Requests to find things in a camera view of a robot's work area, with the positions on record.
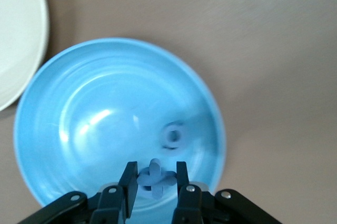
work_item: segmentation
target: screw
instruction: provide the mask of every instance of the screw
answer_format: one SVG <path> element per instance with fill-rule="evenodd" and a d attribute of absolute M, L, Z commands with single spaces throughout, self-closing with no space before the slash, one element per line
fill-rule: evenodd
<path fill-rule="evenodd" d="M 71 200 L 71 201 L 76 201 L 76 200 L 79 199 L 79 198 L 80 198 L 80 196 L 79 196 L 78 194 L 76 194 L 76 195 L 72 196 L 72 197 L 70 198 L 70 200 Z"/>
<path fill-rule="evenodd" d="M 228 191 L 223 191 L 221 193 L 221 196 L 226 198 L 226 199 L 230 199 L 232 197 L 232 195 Z"/>
<path fill-rule="evenodd" d="M 110 193 L 110 194 L 113 194 L 113 193 L 115 193 L 116 191 L 117 191 L 117 189 L 114 188 L 114 187 L 109 189 L 109 193 Z"/>
<path fill-rule="evenodd" d="M 187 186 L 186 190 L 189 192 L 194 192 L 195 191 L 195 187 L 194 186 Z"/>

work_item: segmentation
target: blue bowl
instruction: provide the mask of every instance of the blue bowl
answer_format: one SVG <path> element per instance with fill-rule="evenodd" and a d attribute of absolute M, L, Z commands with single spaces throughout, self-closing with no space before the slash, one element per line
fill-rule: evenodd
<path fill-rule="evenodd" d="M 207 86 L 170 52 L 134 39 L 91 40 L 53 57 L 20 99 L 14 127 L 19 169 L 42 206 L 73 190 L 91 197 L 128 161 L 141 170 L 153 158 L 167 171 L 186 161 L 190 180 L 214 191 L 225 162 Z M 176 186 L 157 200 L 141 191 L 128 223 L 171 223 Z"/>

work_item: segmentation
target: tabletop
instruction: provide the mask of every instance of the tabletop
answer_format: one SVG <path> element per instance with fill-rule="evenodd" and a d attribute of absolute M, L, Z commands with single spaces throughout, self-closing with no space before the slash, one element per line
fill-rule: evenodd
<path fill-rule="evenodd" d="M 218 189 L 282 223 L 336 223 L 337 0 L 47 1 L 45 61 L 101 37 L 173 52 L 204 79 L 225 121 Z M 3 224 L 40 208 L 15 161 L 16 106 L 0 112 Z"/>

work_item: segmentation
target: white plate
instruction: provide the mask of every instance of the white plate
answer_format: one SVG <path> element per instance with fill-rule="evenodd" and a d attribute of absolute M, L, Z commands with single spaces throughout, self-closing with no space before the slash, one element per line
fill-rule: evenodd
<path fill-rule="evenodd" d="M 48 34 L 46 0 L 0 0 L 0 111 L 21 95 L 33 77 Z"/>

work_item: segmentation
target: bowl rim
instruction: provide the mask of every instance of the bowl rim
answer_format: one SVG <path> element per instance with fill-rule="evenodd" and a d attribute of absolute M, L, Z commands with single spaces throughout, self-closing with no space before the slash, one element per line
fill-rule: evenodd
<path fill-rule="evenodd" d="M 216 133 L 218 136 L 218 144 L 219 144 L 219 149 L 217 150 L 217 159 L 216 163 L 214 164 L 214 175 L 212 178 L 212 183 L 209 186 L 210 191 L 214 192 L 216 190 L 216 187 L 219 185 L 221 177 L 223 175 L 223 170 L 226 162 L 226 134 L 225 134 L 225 125 L 224 121 L 220 112 L 220 108 L 217 105 L 217 102 L 205 84 L 205 82 L 202 80 L 202 78 L 184 61 L 182 61 L 180 58 L 169 52 L 168 50 L 165 50 L 157 45 L 138 40 L 138 39 L 133 39 L 133 38 L 124 38 L 124 37 L 109 37 L 109 38 L 98 38 L 98 39 L 93 39 L 93 40 L 88 40 L 86 42 L 82 42 L 76 45 L 73 45 L 57 55 L 55 55 L 53 58 L 51 58 L 49 61 L 47 61 L 35 74 L 29 85 L 27 86 L 26 90 L 24 91 L 23 95 L 21 96 L 21 99 L 19 100 L 17 111 L 16 111 L 16 116 L 15 116 L 15 121 L 14 121 L 14 152 L 15 152 L 15 158 L 16 162 L 18 164 L 20 173 L 23 177 L 24 182 L 26 183 L 28 189 L 34 196 L 34 198 L 37 200 L 37 202 L 41 206 L 48 205 L 50 202 L 46 202 L 45 199 L 40 197 L 40 195 L 37 193 L 37 190 L 35 190 L 35 187 L 31 183 L 31 179 L 29 178 L 29 172 L 27 173 L 25 171 L 25 166 L 22 163 L 21 157 L 19 155 L 19 125 L 22 120 L 22 113 L 25 109 L 25 100 L 27 96 L 29 95 L 30 89 L 34 86 L 35 82 L 38 81 L 39 76 L 49 68 L 50 65 L 52 65 L 54 62 L 59 60 L 61 57 L 65 56 L 68 53 L 71 53 L 72 51 L 84 47 L 84 46 L 89 46 L 97 43 L 128 43 L 132 44 L 135 46 L 141 46 L 145 47 L 151 50 L 154 50 L 158 52 L 161 56 L 166 57 L 167 59 L 173 61 L 175 64 L 179 66 L 179 68 L 183 69 L 185 73 L 188 74 L 189 78 L 191 78 L 192 81 L 194 81 L 197 85 L 197 87 L 200 89 L 200 91 L 205 95 L 205 99 L 207 101 L 207 104 L 209 105 L 212 115 L 215 118 L 215 121 L 217 121 L 216 124 Z"/>

